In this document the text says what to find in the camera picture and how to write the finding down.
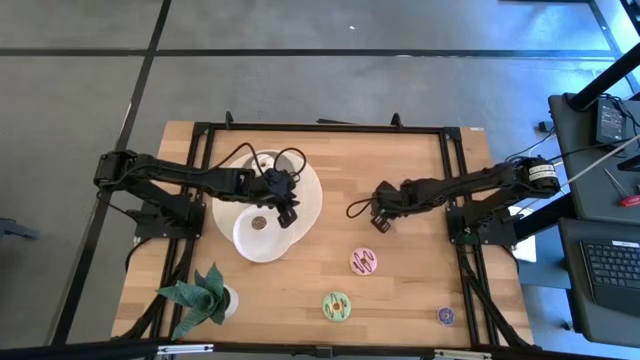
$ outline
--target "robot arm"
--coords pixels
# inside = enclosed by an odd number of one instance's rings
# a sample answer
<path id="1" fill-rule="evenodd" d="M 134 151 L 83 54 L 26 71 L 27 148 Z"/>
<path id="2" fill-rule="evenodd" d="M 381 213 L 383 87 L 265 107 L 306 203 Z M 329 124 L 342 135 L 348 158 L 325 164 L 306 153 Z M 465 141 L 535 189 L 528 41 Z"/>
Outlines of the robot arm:
<path id="1" fill-rule="evenodd" d="M 222 201 L 275 207 L 280 226 L 289 227 L 297 219 L 293 208 L 299 204 L 292 192 L 296 186 L 292 175 L 275 169 L 259 175 L 256 177 L 254 170 L 244 168 L 201 170 L 158 160 L 151 155 L 119 151 L 101 156 L 93 182 L 104 192 L 125 190 L 158 207 L 163 215 L 174 221 L 189 221 L 190 199 L 169 194 L 151 180 L 202 189 Z"/>
<path id="2" fill-rule="evenodd" d="M 509 220 L 510 205 L 529 197 L 549 198 L 560 191 L 551 162 L 541 157 L 514 160 L 447 180 L 405 180 L 399 190 L 383 181 L 372 195 L 371 222 L 384 233 L 391 227 L 390 220 L 397 217 L 430 211 L 465 194 L 499 189 L 485 200 L 450 209 L 455 213 L 448 219 L 450 230 L 453 226 L 467 233 L 482 232 L 481 228 L 495 216 L 502 222 Z"/>

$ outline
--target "black desk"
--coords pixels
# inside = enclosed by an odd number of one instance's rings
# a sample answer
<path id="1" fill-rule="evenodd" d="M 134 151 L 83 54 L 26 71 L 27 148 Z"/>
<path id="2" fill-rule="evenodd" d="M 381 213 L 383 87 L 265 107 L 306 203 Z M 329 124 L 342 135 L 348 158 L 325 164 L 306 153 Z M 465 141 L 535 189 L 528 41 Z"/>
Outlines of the black desk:
<path id="1" fill-rule="evenodd" d="M 639 101 L 626 102 L 625 105 L 637 119 L 640 119 Z M 589 139 L 595 118 L 594 111 L 573 111 L 560 95 L 549 98 L 549 107 L 562 153 L 591 145 Z M 633 136 L 632 126 L 632 122 L 627 121 L 629 137 Z M 636 143 L 632 143 L 626 149 L 631 153 L 637 149 L 637 146 Z M 578 174 L 606 153 L 607 151 L 601 149 L 590 149 L 564 157 L 567 177 L 571 178 Z M 607 168 L 625 190 L 633 194 L 636 185 L 640 184 L 640 173 L 619 171 L 617 165 L 623 160 L 610 157 L 569 185 L 573 194 L 575 212 L 579 218 L 640 225 L 640 206 L 631 208 L 617 206 L 620 194 L 604 172 L 604 168 Z"/>
<path id="2" fill-rule="evenodd" d="M 640 102 L 625 105 L 640 119 Z M 551 96 L 549 106 L 562 153 L 591 145 L 595 110 L 573 111 L 560 95 Z M 632 123 L 627 126 L 627 133 L 633 134 Z M 637 144 L 629 144 L 627 153 L 636 148 Z M 589 149 L 565 156 L 567 177 L 575 176 L 606 154 L 600 149 Z M 634 193 L 640 184 L 640 173 L 618 171 L 617 165 L 622 161 L 616 157 L 605 160 L 571 183 L 571 193 L 517 221 L 514 227 L 517 237 L 524 239 L 558 224 L 571 281 L 567 294 L 577 332 L 594 342 L 640 347 L 640 317 L 604 308 L 593 301 L 577 243 L 590 237 L 640 240 L 640 206 L 617 206 L 620 194 L 604 172 L 608 169 L 628 193 Z"/>

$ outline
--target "floor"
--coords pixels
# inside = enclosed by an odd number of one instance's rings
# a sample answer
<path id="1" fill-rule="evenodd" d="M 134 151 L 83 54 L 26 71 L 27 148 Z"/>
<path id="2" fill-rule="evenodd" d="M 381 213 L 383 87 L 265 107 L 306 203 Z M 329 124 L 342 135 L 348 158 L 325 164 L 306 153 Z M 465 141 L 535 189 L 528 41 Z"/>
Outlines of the floor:
<path id="1" fill-rule="evenodd" d="M 4 0 L 0 48 L 146 48 L 161 0 Z M 637 41 L 616 1 L 599 0 L 623 51 Z M 585 4 L 499 0 L 174 0 L 159 48 L 608 50 Z M 128 147 L 155 153 L 168 120 L 386 124 L 487 129 L 495 161 L 541 139 L 551 94 L 578 91 L 607 59 L 157 58 Z M 98 156 L 113 148 L 140 57 L 0 56 L 0 216 L 38 229 L 0 242 L 0 348 L 45 344 L 95 203 Z M 626 82 L 611 93 L 632 94 Z M 555 155 L 550 139 L 535 153 Z M 116 196 L 122 207 L 139 202 Z M 71 342 L 110 334 L 133 225 L 109 212 Z M 640 357 L 561 330 L 564 292 L 523 287 L 548 350 Z M 217 357 L 246 358 L 247 355 Z"/>

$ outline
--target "pink donut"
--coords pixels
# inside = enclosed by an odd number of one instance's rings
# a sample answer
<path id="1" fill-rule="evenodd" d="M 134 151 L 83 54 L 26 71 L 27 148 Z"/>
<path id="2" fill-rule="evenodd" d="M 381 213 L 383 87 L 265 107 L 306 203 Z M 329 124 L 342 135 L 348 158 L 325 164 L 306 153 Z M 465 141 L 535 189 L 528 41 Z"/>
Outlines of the pink donut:
<path id="1" fill-rule="evenodd" d="M 351 253 L 349 258 L 351 270 L 358 275 L 370 275 L 376 271 L 378 258 L 371 249 L 357 248 Z"/>

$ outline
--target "wooden tabletop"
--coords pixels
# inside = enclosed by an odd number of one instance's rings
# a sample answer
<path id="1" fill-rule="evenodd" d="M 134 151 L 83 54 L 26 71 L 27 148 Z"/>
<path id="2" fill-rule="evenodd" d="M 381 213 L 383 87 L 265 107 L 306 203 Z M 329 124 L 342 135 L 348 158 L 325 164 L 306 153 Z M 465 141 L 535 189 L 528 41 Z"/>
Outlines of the wooden tabletop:
<path id="1" fill-rule="evenodd" d="M 186 160 L 192 122 L 172 121 L 165 128 L 158 157 Z M 478 128 L 463 128 L 469 171 L 491 163 L 487 139 Z M 225 282 L 236 289 L 240 305 L 222 326 L 206 321 L 185 340 L 372 346 L 469 346 L 455 249 L 449 244 L 444 207 L 395 220 L 379 233 L 365 212 L 348 219 L 346 207 L 367 198 L 382 181 L 398 186 L 405 179 L 444 178 L 439 140 L 434 135 L 216 131 L 212 164 L 242 142 L 257 150 L 294 146 L 307 156 L 322 184 L 324 202 L 316 224 L 279 260 L 256 264 L 244 259 L 217 229 L 208 209 L 190 271 L 206 273 L 215 262 Z M 455 153 L 452 164 L 457 168 Z M 236 157 L 246 152 L 240 151 Z M 174 186 L 167 189 L 176 191 Z M 373 249 L 378 268 L 357 276 L 348 258 L 358 247 Z M 167 240 L 152 240 L 132 257 L 113 335 L 127 331 L 155 296 Z M 500 247 L 484 246 L 492 298 L 525 340 L 532 335 L 513 259 Z M 321 304 L 331 291 L 352 302 L 343 323 L 324 318 Z M 482 307 L 475 300 L 481 338 L 487 342 Z M 456 321 L 441 325 L 436 311 L 452 307 Z M 167 306 L 163 334 L 168 334 Z"/>

